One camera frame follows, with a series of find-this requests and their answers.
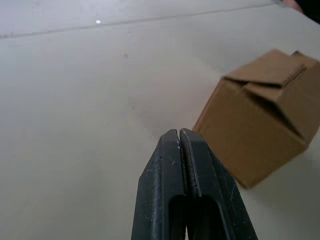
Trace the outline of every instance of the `white table surface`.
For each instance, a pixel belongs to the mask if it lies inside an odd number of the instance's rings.
[[[0,37],[260,7],[277,0],[3,0]]]
[[[137,19],[182,15],[121,24],[22,19],[9,36],[0,24],[0,239],[130,239],[159,137],[191,128],[222,74],[271,48],[320,59],[320,26],[294,10],[187,2],[147,14],[132,3]],[[241,189],[260,240],[319,238],[319,144],[317,134],[306,153]]]

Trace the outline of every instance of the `cardboard box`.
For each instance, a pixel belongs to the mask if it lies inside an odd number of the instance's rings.
[[[271,50],[223,76],[195,129],[244,187],[305,151],[320,126],[320,63]]]

